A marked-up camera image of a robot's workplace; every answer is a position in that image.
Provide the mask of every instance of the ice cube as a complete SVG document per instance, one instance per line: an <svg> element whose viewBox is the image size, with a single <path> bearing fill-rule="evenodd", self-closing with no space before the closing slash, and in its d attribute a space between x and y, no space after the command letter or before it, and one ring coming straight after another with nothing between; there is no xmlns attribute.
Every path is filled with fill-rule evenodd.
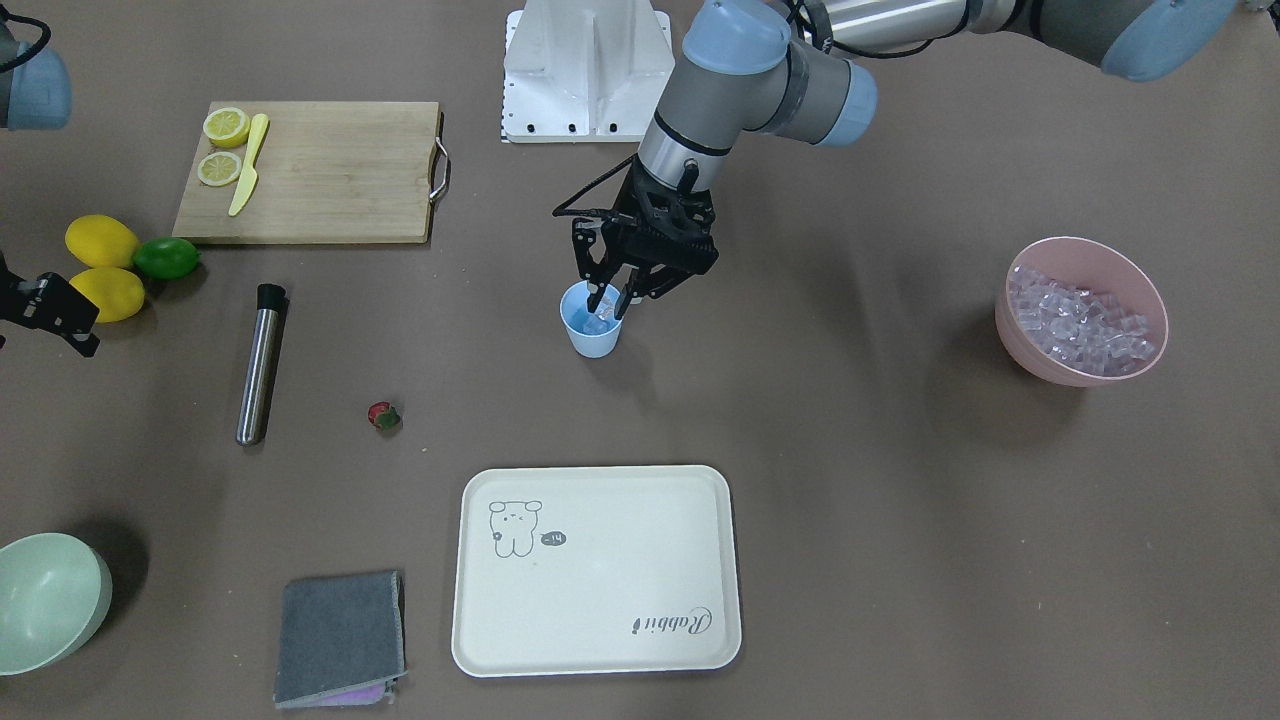
<svg viewBox="0 0 1280 720"><path fill-rule="evenodd" d="M1097 322L1080 323L1079 341L1084 347L1102 347L1102 325Z"/></svg>
<svg viewBox="0 0 1280 720"><path fill-rule="evenodd" d="M582 334L604 334L609 332L609 320L613 319L613 299L605 295L600 304L595 306L595 313L588 313L582 323Z"/></svg>
<svg viewBox="0 0 1280 720"><path fill-rule="evenodd" d="M1043 281L1044 275L1039 270L1028 268L1027 265L1018 265L1009 277L1009 284L1019 290L1029 288Z"/></svg>
<svg viewBox="0 0 1280 720"><path fill-rule="evenodd" d="M1048 331L1039 329L1030 333L1029 337L1032 338L1032 342L1036 343L1036 347L1041 348L1041 352L1044 355L1052 355L1053 348L1057 347L1057 341L1053 340L1053 336L1048 334Z"/></svg>
<svg viewBox="0 0 1280 720"><path fill-rule="evenodd" d="M1129 354L1133 355L1135 360L1151 360L1156 356L1157 350L1160 348L1156 347L1156 343L1149 340L1139 340L1130 346Z"/></svg>
<svg viewBox="0 0 1280 720"><path fill-rule="evenodd" d="M1116 360L1126 360L1133 356L1133 350L1129 347L1129 338L1121 337L1107 343L1107 354Z"/></svg>
<svg viewBox="0 0 1280 720"><path fill-rule="evenodd" d="M1053 318L1048 324L1048 332L1055 340L1074 340L1079 325L1071 318Z"/></svg>
<svg viewBox="0 0 1280 720"><path fill-rule="evenodd" d="M1025 332L1034 332L1044 327L1038 310L1019 310L1018 325Z"/></svg>
<svg viewBox="0 0 1280 720"><path fill-rule="evenodd" d="M1098 293L1096 297L1098 304L1102 305L1102 316L1110 323L1120 322L1120 318L1125 314L1120 300L1110 292Z"/></svg>
<svg viewBox="0 0 1280 720"><path fill-rule="evenodd" d="M1120 329L1129 337L1143 337L1151 331L1146 315L1125 315L1120 318Z"/></svg>
<svg viewBox="0 0 1280 720"><path fill-rule="evenodd" d="M1093 347L1093 346L1085 347L1083 350L1082 361L1087 363L1089 365L1100 365L1101 366L1102 364L1105 364L1107 361L1107 351L1106 351L1106 348L1103 348L1101 346L1097 346L1097 347Z"/></svg>

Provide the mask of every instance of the light blue cup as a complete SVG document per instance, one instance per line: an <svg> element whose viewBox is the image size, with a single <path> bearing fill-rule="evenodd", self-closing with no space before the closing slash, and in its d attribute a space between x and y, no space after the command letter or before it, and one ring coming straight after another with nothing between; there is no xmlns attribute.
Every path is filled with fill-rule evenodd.
<svg viewBox="0 0 1280 720"><path fill-rule="evenodd" d="M561 322L564 323L564 332L573 343L573 350L584 357L604 357L613 351L618 343L618 333L622 332L622 320L609 315L604 320L605 329L599 333L586 332L586 323L591 314L586 311L586 299L591 295L586 281L571 286L561 297ZM612 284L604 288L604 296L617 304L622 293Z"/></svg>

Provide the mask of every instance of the black cable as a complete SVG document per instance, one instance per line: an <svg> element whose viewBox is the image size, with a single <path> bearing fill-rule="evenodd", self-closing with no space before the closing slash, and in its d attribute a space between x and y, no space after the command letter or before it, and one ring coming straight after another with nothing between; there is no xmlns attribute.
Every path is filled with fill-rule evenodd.
<svg viewBox="0 0 1280 720"><path fill-rule="evenodd" d="M804 0L800 0L800 6L804 6L805 18L809 22L809 42L818 50L826 54L831 53L831 46L836 42L836 29L831 27L831 13L827 12L827 6L822 3L817 5L805 5Z"/></svg>
<svg viewBox="0 0 1280 720"><path fill-rule="evenodd" d="M800 8L792 0L782 0L787 6L786 23L791 24L800 14Z"/></svg>
<svg viewBox="0 0 1280 720"><path fill-rule="evenodd" d="M925 40L924 42L916 45L915 47L911 47L910 50L900 50L897 53L873 53L870 50L858 50L838 41L833 41L831 44L831 46L835 47L836 50L842 50L845 53L849 53L850 55L858 55L859 58L869 58L872 60L895 60L897 58L910 58L911 55L919 55L920 53L924 53L929 47L929 45L933 45L932 38Z"/></svg>
<svg viewBox="0 0 1280 720"><path fill-rule="evenodd" d="M1030 0L1030 12L1027 13L1027 29L1032 31L1032 37L1044 42L1044 36L1039 31L1039 19L1044 12L1044 0Z"/></svg>
<svg viewBox="0 0 1280 720"><path fill-rule="evenodd" d="M972 10L973 10L973 0L969 0L968 3L964 4L964 13L960 13L960 22L956 23L956 27L951 28L951 32L946 35L940 35L933 40L946 40L951 36L960 35L961 32L964 32L965 28L969 27L969 13Z"/></svg>
<svg viewBox="0 0 1280 720"><path fill-rule="evenodd" d="M600 220L608 220L611 218L614 218L616 214L613 213L613 210L577 210L577 209L570 208L570 205L577 202L577 200L580 197L582 197L584 195L586 195L588 192L591 192L591 190L594 190L595 186L598 186L602 182L604 182L604 181L612 178L613 176L618 174L618 170L621 170L622 168L626 168L627 165L630 165L635 159L636 159L636 156L632 155L632 156L627 158L626 160L618 163L617 167L614 167L612 170L609 170L609 172L604 173L603 176L595 178L594 181L586 183L586 187L584 187L582 190L575 192L573 196L570 197L568 200L566 200L564 202L561 202L559 205L557 205L556 209L552 210L552 217L554 217L554 218L563 218L563 217L572 215L572 217L577 217L577 218L596 218L596 219L600 219Z"/></svg>
<svg viewBox="0 0 1280 720"><path fill-rule="evenodd" d="M0 5L0 23L6 23L9 20L38 27L40 40L37 40L31 47L28 47L26 53L18 55L13 60L9 60L8 63L0 63L0 73L6 73L17 68L18 65L26 64L28 60L35 58L36 53L40 53L41 50L45 49L46 45L49 45L49 37L52 35L52 31L49 29L47 24L37 20L36 18L14 15L9 10L6 10L4 5Z"/></svg>

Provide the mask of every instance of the yellow knife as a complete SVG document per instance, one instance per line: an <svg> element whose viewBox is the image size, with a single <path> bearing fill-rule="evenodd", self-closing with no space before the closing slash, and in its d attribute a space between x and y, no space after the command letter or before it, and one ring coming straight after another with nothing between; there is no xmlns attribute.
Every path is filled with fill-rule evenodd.
<svg viewBox="0 0 1280 720"><path fill-rule="evenodd" d="M257 170L253 169L253 163L257 161L257 152L262 149L262 138L266 137L268 123L270 120L262 113L253 115L253 119L248 123L248 147L244 149L241 179L236 183L236 195L232 197L230 209L227 210L227 214L233 218L239 215L239 211L244 209L248 197L253 195L253 188L257 187Z"/></svg>

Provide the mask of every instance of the brown table surface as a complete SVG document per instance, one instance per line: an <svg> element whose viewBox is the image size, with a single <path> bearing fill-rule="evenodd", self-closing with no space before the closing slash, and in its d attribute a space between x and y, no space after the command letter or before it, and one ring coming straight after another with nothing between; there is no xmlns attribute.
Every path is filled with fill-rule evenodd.
<svg viewBox="0 0 1280 720"><path fill-rule="evenodd" d="M79 270L90 213L168 234L218 97L436 100L431 242L206 249L97 357L6 325L0 543L78 533L116 575L0 717L276 717L280 591L396 568L410 674L379 717L1280 716L1280 44L1233 15L1174 76L1019 36L867 61L847 149L745 136L722 258L589 361L550 209L631 151L498 141L515 3L13 3L74 78L60 132L0 136L0 242ZM659 3L676 38L694 3ZM596 204L612 201L612 190ZM1052 234L1161 288L1160 365L1080 391L1005 355L992 302ZM266 441L233 441L253 288L292 311ZM366 407L392 400L379 437ZM458 503L486 468L701 462L733 493L744 643L707 674L476 680L449 655Z"/></svg>

